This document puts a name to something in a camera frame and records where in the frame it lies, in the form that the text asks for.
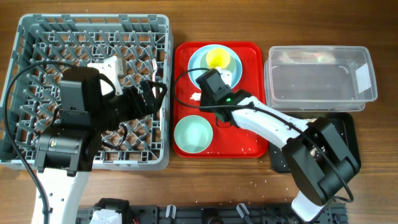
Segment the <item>white napkin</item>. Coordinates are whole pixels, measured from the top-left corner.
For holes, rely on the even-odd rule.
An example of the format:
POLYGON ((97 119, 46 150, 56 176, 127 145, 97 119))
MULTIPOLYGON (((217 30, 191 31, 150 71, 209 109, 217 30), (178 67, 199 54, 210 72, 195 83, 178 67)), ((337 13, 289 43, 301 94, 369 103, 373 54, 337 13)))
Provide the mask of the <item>white napkin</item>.
POLYGON ((193 93, 192 96, 190 97, 190 99, 193 101, 200 101, 200 98, 201 98, 201 93, 193 93))

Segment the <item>white plastic fork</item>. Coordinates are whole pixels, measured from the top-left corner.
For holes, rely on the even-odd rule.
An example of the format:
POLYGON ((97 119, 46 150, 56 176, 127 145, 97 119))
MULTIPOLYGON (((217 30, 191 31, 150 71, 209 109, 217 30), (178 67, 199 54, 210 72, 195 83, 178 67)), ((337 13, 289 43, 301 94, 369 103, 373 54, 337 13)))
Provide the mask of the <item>white plastic fork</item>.
MULTIPOLYGON (((153 69, 153 71, 152 71, 152 81, 153 81, 153 82, 156 82, 156 76, 157 76, 157 72, 158 72, 158 66, 157 66, 156 59, 153 58, 153 59, 151 60, 151 63, 152 63, 152 69, 153 69)), ((152 88, 152 92, 153 92, 155 98, 156 98, 157 95, 160 93, 160 91, 157 90, 156 87, 153 87, 153 88, 152 88)), ((159 129, 160 129, 160 131, 162 130, 162 122, 163 122, 162 112, 163 112, 163 110, 160 109, 160 110, 159 110, 159 129)))

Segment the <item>light blue plate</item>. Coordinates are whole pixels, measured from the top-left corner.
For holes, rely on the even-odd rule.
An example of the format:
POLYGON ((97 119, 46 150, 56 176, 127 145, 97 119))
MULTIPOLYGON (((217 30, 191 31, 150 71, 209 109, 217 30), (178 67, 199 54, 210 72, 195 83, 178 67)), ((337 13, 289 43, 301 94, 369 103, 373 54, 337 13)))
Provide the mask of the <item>light blue plate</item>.
POLYGON ((211 49, 215 49, 215 48, 226 49, 227 51, 230 52, 231 56, 235 59, 236 67, 235 67, 235 70, 232 72, 232 74, 233 74, 232 88, 234 88, 240 82, 240 79, 242 77, 243 65, 242 65, 242 61, 238 57, 237 53, 234 52, 232 49, 230 49, 227 46, 220 45, 220 44, 210 44, 210 45, 206 45, 204 47, 199 48, 191 56, 191 58, 188 62, 188 70, 191 70, 194 68, 204 68, 200 65, 200 59, 202 58, 202 56, 204 56, 204 54, 207 51, 209 51, 211 49))

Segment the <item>green food bowl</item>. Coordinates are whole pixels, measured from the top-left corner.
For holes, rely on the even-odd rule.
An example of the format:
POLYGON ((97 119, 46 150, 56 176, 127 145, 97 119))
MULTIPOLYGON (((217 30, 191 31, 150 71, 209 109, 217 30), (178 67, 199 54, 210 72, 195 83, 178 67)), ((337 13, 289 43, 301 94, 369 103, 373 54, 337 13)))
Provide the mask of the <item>green food bowl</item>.
POLYGON ((188 154, 203 152, 213 140, 213 128, 203 117, 190 115, 182 118, 174 129, 174 141, 188 154))

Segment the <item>rice and mushroom leftovers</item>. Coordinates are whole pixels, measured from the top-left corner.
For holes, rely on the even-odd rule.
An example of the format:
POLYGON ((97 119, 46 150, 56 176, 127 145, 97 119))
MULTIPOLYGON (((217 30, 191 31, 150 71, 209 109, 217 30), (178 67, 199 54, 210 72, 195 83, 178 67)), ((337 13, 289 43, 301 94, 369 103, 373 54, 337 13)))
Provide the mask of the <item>rice and mushroom leftovers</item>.
MULTIPOLYGON (((307 119, 309 123, 313 123, 315 120, 316 118, 307 119)), ((310 151, 310 154, 314 159, 319 159, 321 156, 321 154, 315 147, 313 147, 313 149, 310 151)))

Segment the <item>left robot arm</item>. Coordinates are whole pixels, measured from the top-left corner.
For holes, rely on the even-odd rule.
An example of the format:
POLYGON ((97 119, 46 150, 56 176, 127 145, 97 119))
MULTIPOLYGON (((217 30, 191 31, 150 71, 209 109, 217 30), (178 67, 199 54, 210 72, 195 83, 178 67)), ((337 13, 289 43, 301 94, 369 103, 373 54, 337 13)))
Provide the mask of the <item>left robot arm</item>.
POLYGON ((36 144, 37 177, 44 192, 37 193, 32 223, 74 223, 93 161, 105 131, 127 131, 126 122, 161 109, 167 86, 144 80, 141 89, 130 86, 117 95, 104 95, 101 82, 110 79, 91 67, 70 68, 60 82, 60 119, 39 136, 36 144))

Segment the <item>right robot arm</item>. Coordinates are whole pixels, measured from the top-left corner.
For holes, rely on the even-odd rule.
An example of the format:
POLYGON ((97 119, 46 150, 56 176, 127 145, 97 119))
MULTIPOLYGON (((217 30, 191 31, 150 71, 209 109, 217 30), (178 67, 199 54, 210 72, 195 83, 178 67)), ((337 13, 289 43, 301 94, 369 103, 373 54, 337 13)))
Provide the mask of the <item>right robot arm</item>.
POLYGON ((299 189, 291 207, 299 219, 316 219, 326 205, 358 174, 360 164, 326 118, 313 122, 274 110, 245 90, 233 91, 219 71, 209 69, 196 82, 201 89, 200 111, 213 113, 222 122, 251 131, 283 153, 299 189))

